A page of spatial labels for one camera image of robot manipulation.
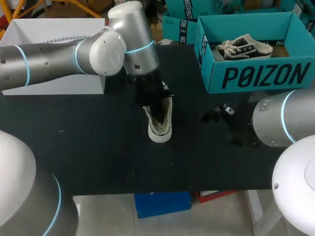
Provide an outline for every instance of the cable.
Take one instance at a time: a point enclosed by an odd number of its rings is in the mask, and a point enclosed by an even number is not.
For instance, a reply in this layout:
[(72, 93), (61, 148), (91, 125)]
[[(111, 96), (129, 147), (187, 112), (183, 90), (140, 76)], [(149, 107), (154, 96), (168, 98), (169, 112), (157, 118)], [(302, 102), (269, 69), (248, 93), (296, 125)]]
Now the cable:
[(51, 40), (47, 40), (47, 41), (40, 42), (40, 43), (56, 43), (56, 42), (62, 42), (62, 41), (66, 41), (66, 40), (87, 39), (87, 38), (90, 38), (90, 37), (91, 36), (89, 36), (89, 35), (70, 36), (70, 37), (62, 37), (62, 38), (51, 39)]

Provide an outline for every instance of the white box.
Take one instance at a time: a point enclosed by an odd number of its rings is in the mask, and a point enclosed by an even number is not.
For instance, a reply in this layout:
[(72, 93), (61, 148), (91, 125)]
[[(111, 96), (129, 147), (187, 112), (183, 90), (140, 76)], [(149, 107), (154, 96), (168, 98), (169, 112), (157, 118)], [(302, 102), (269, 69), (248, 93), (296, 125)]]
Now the white box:
[[(69, 36), (92, 36), (105, 26), (105, 19), (16, 19), (6, 30), (0, 47), (41, 43)], [(105, 77), (71, 75), (37, 85), (4, 90), (4, 95), (103, 94)]]

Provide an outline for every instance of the shoelace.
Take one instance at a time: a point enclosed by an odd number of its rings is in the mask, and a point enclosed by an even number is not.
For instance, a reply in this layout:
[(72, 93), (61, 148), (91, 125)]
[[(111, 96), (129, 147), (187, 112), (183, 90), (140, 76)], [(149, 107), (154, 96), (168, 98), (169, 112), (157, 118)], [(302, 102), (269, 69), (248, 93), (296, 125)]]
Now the shoelace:
[(236, 53), (236, 51), (240, 52), (241, 49), (239, 49), (236, 46), (233, 46), (232, 45), (233, 43), (234, 42), (230, 40), (224, 41), (222, 44), (218, 45), (216, 49), (224, 50), (225, 54), (228, 54), (228, 55), (231, 55), (232, 53)]

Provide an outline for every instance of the gray metal cylinder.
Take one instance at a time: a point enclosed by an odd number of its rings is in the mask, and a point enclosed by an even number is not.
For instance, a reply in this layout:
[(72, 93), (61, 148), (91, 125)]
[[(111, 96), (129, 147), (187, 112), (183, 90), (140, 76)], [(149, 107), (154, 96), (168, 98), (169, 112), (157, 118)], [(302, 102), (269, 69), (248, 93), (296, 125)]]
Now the gray metal cylinder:
[(74, 57), (80, 41), (1, 47), (0, 90), (83, 74)]
[(271, 147), (288, 147), (314, 135), (314, 104), (314, 89), (298, 89), (262, 99), (252, 117), (258, 138)]
[(75, 236), (78, 212), (57, 179), (36, 167), (29, 195), (13, 216), (0, 226), (1, 236)]
[(108, 12), (109, 27), (123, 37), (127, 52), (125, 69), (130, 75), (148, 74), (159, 66), (147, 18), (138, 1), (119, 4)]

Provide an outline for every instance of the red object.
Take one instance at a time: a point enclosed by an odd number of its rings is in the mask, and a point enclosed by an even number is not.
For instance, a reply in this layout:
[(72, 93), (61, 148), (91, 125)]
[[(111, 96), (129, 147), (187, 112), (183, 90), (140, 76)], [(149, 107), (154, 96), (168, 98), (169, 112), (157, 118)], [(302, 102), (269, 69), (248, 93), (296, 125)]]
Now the red object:
[(0, 17), (0, 29), (1, 30), (5, 29), (7, 25), (9, 25), (9, 22), (6, 19), (5, 15), (3, 15), (2, 17)]
[(210, 201), (210, 200), (213, 200), (216, 198), (220, 198), (220, 197), (223, 197), (225, 195), (229, 195), (229, 194), (235, 193), (235, 192), (237, 192), (237, 191), (235, 191), (235, 190), (233, 190), (233, 191), (219, 191), (219, 192), (212, 193), (212, 194), (209, 194), (209, 195), (204, 196), (204, 197), (200, 197), (199, 193), (196, 192), (196, 196), (201, 203), (205, 203), (207, 201)]

